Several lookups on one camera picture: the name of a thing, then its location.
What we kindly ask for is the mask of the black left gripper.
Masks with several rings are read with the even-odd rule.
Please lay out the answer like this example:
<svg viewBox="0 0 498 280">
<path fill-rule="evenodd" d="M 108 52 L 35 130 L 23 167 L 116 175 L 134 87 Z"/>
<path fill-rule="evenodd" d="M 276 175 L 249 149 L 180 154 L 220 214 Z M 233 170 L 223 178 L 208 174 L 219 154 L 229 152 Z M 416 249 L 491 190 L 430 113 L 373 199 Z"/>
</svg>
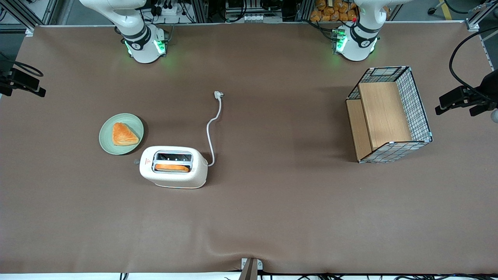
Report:
<svg viewBox="0 0 498 280">
<path fill-rule="evenodd" d="M 487 74 L 482 79 L 482 94 L 489 98 L 491 103 L 484 103 L 479 94 L 471 91 L 468 87 L 459 86 L 439 97 L 439 106 L 435 108 L 436 115 L 441 115 L 448 110 L 469 107 L 472 117 L 481 113 L 496 110 L 498 102 L 498 70 Z"/>
</svg>

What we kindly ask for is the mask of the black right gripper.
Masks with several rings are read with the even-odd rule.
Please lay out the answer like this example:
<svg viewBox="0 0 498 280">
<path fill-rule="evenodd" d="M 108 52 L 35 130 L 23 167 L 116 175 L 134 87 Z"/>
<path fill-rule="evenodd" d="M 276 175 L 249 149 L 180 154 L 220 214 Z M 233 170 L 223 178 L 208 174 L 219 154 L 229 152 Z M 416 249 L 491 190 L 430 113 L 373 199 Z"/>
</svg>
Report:
<svg viewBox="0 0 498 280">
<path fill-rule="evenodd" d="M 8 86 L 14 86 L 16 89 L 29 91 L 39 97 L 45 97 L 46 90 L 39 86 L 39 80 L 32 75 L 27 74 L 19 69 L 9 69 L 9 71 L 0 71 L 0 93 L 5 96 L 11 96 L 12 89 Z"/>
</svg>

